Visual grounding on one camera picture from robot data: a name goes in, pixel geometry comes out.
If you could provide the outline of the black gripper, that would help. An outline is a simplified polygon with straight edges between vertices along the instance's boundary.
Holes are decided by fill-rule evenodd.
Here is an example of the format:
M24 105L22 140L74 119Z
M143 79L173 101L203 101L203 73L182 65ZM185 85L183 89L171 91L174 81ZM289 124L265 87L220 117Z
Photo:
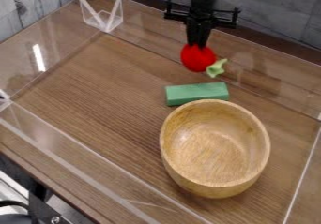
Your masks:
M165 18L182 22L187 26L187 42L206 47L214 27L234 28L241 10L222 10L216 7L217 0L190 0L187 10L173 8L173 1L167 0Z

